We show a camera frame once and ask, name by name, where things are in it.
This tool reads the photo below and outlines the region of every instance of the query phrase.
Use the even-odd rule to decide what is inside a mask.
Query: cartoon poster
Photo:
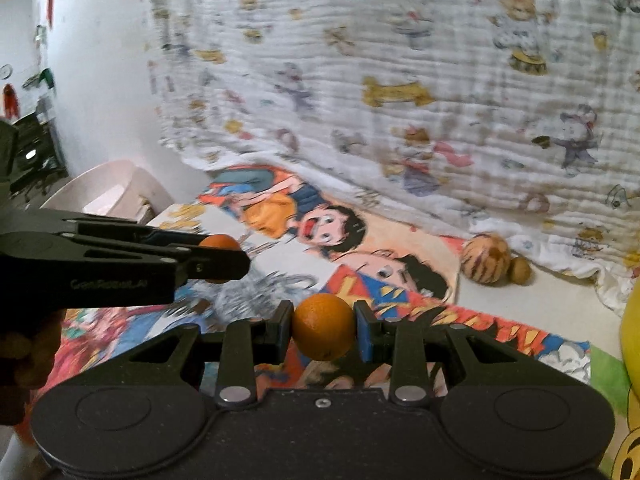
[[[460,244],[333,200],[282,168],[232,166],[213,174],[200,203],[217,205],[252,230],[294,243],[359,274],[450,303]]]
[[[391,321],[415,319],[446,302],[435,324],[464,323],[484,331],[601,391],[616,413],[616,433],[601,470],[615,480],[634,478],[640,467],[640,447],[636,446],[640,408],[637,399],[629,396],[630,385],[620,361],[586,342],[568,341],[453,304],[460,240],[431,237],[409,225],[339,209],[343,207],[339,203],[315,193],[311,186],[305,188],[305,183],[300,186],[289,180],[292,175],[277,168],[252,166],[248,171],[227,173],[226,182],[214,182],[197,203],[174,205],[152,222],[172,230],[235,237],[252,258],[247,276],[224,284],[191,280],[177,291],[171,305],[69,310],[54,372],[36,399],[55,384],[179,324],[196,323],[203,332],[217,332],[236,319],[269,317],[282,299],[298,304],[315,292],[330,292],[350,304],[365,300],[376,316]],[[293,192],[287,188],[292,184]],[[280,196],[263,204],[255,195],[265,190]],[[242,201],[253,203],[243,205]],[[248,208],[260,204],[267,209],[247,215]],[[270,216],[261,216],[270,208],[277,212],[283,207],[289,214],[284,225],[269,224]],[[407,258],[408,254],[427,270],[415,271],[414,258]],[[431,285],[436,278],[428,270],[443,278],[450,289],[448,296],[439,297],[441,289]],[[420,286],[423,280],[431,280],[430,285]],[[426,293],[426,288],[434,294]],[[206,365],[203,392],[213,392],[217,370],[217,363]],[[428,371],[436,394],[445,395],[447,385],[439,365],[428,364]],[[334,362],[313,362],[294,343],[282,365],[256,367],[260,393],[277,387],[376,386],[388,391],[389,377],[390,366],[363,364],[355,351]]]

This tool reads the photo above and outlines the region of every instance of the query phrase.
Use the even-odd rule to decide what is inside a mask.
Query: floor
[[[604,307],[593,283],[534,268],[529,285],[479,285],[460,276],[460,306],[502,316],[574,341],[590,341],[622,359],[620,318]]]

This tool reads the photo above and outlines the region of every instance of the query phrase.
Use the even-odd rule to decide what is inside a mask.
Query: cartoon blanket
[[[622,312],[640,274],[640,0],[146,2],[161,142],[187,164],[276,164],[431,233],[497,231],[597,274]]]

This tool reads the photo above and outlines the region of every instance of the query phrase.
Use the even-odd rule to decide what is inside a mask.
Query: small ball
[[[293,313],[291,335],[298,350],[313,361],[333,361],[353,345],[356,323],[349,304],[333,294],[314,294]]]
[[[524,285],[531,277],[531,265],[526,258],[518,256],[511,261],[509,280],[517,285]]]
[[[212,247],[215,249],[228,249],[232,251],[241,251],[242,247],[238,241],[229,235],[211,235],[207,236],[200,242],[200,247]],[[207,280],[209,283],[226,283],[228,280]]]
[[[503,278],[510,261],[509,245],[495,233],[476,235],[462,249],[462,272],[478,283],[495,283]]]

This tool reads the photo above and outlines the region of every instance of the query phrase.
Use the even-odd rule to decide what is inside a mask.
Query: white plastic chair
[[[149,172],[130,160],[112,160],[71,180],[42,207],[142,223],[172,203],[174,199]]]

